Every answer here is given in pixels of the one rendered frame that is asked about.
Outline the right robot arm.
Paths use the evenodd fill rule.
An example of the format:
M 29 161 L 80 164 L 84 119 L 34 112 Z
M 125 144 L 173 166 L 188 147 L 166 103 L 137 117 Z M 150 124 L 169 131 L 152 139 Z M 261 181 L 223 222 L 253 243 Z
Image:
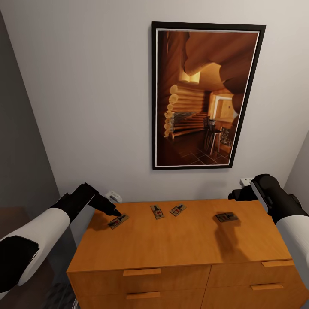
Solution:
M 229 200 L 259 200 L 279 230 L 295 267 L 309 290 L 309 215 L 293 194 L 287 194 L 269 174 L 240 179 L 243 189 L 235 189 Z

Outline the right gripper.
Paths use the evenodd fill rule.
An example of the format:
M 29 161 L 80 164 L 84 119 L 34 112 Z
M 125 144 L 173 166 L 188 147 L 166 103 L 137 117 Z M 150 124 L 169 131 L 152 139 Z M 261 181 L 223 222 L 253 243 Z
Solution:
M 258 200 L 257 198 L 251 197 L 249 193 L 247 192 L 247 186 L 243 189 L 235 189 L 228 195 L 229 200 L 235 199 L 236 201 L 252 201 L 252 200 Z

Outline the mousetrap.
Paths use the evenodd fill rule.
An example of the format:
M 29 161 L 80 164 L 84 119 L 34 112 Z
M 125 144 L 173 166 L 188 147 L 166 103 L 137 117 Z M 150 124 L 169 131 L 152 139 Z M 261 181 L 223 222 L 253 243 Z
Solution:
M 152 205 L 151 209 L 153 210 L 157 220 L 165 217 L 158 204 Z
M 232 213 L 224 213 L 224 214 L 218 214 L 216 217 L 220 220 L 220 222 L 227 222 L 227 221 L 234 221 L 238 220 L 238 218 Z
M 125 212 L 121 215 L 121 217 L 117 217 L 114 220 L 112 220 L 111 222 L 109 222 L 109 226 L 112 229 L 115 229 L 116 227 L 118 227 L 120 224 L 122 224 L 123 222 L 125 222 L 128 218 L 130 218 Z
M 177 216 L 186 208 L 187 207 L 185 205 L 183 205 L 182 203 L 179 203 L 172 210 L 170 210 L 170 213 L 173 214 L 174 216 Z

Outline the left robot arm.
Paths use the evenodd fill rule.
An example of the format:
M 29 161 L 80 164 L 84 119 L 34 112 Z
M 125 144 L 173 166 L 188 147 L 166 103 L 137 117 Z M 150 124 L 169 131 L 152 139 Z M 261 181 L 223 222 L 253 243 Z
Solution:
M 122 203 L 114 191 L 102 196 L 88 183 L 72 194 L 64 194 L 56 204 L 23 227 L 0 240 L 0 300 L 15 285 L 23 285 L 37 271 L 71 222 L 90 205 L 108 216 L 121 217 L 111 199 Z

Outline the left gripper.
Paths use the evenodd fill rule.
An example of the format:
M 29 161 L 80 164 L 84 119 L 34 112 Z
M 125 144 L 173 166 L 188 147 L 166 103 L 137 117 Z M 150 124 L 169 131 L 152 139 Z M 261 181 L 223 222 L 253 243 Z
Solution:
M 102 196 L 102 201 L 101 203 L 95 207 L 95 209 L 105 212 L 108 216 L 117 216 L 117 217 L 121 217 L 121 213 L 115 209 L 116 206 L 109 201 L 109 199 L 105 198 L 104 196 Z

